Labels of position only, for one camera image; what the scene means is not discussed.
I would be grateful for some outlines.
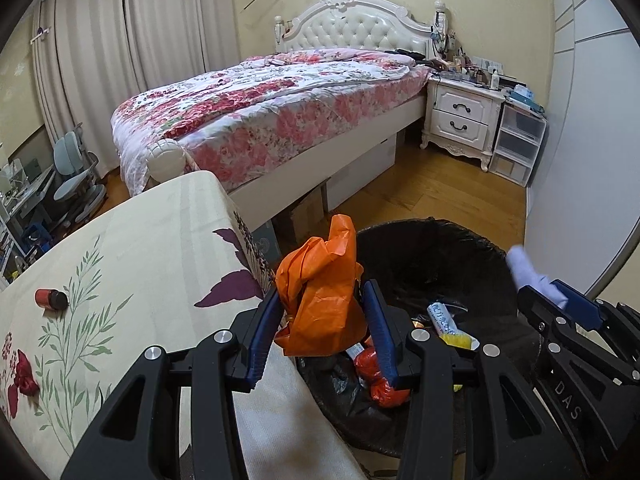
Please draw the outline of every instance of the curtain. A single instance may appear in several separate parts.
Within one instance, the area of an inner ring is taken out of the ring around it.
[[[148,89],[205,71],[196,0],[125,0],[136,71]]]
[[[39,27],[49,29],[48,34],[33,43],[33,72],[42,116],[52,145],[75,125],[58,63],[55,10],[56,0],[42,0],[33,13],[33,35],[36,36]]]
[[[207,72],[240,62],[233,0],[196,0],[202,19],[202,51]]]
[[[120,165],[111,116],[126,99],[239,60],[232,0],[43,0],[34,42],[52,144],[82,122],[104,176]]]
[[[120,165],[111,115],[141,89],[133,72],[122,0],[57,0],[56,41],[66,97],[104,176]]]

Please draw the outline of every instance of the tufted headboard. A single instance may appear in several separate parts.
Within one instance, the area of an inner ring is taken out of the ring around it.
[[[406,7],[386,0],[320,0],[293,19],[284,31],[276,16],[276,51],[349,47],[363,50],[403,48],[434,55],[431,25],[416,22]]]

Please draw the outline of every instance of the black trash bag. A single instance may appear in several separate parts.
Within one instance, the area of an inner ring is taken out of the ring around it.
[[[363,282],[378,280],[388,304],[423,322],[429,319],[431,303],[450,305],[461,330],[481,345],[497,345],[529,380],[542,339],[517,317],[516,290],[504,251],[453,222],[433,218],[364,229],[358,233],[357,248]],[[379,408],[344,352],[297,362],[316,403],[347,444],[400,457],[409,403]],[[453,445],[455,454],[465,451],[464,388],[454,394]]]

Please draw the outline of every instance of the floral bedspread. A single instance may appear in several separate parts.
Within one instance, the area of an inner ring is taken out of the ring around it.
[[[227,192],[420,92],[430,70],[384,52],[332,48],[251,58],[133,97],[111,118],[122,175],[145,189],[147,147],[175,139],[187,171]]]

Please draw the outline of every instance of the bottle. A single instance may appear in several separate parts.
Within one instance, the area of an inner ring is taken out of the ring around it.
[[[494,68],[494,74],[491,76],[491,90],[497,90],[498,86],[500,86],[500,75],[498,71]]]
[[[36,304],[47,310],[65,310],[69,306],[69,300],[64,292],[55,288],[39,288],[36,290]]]

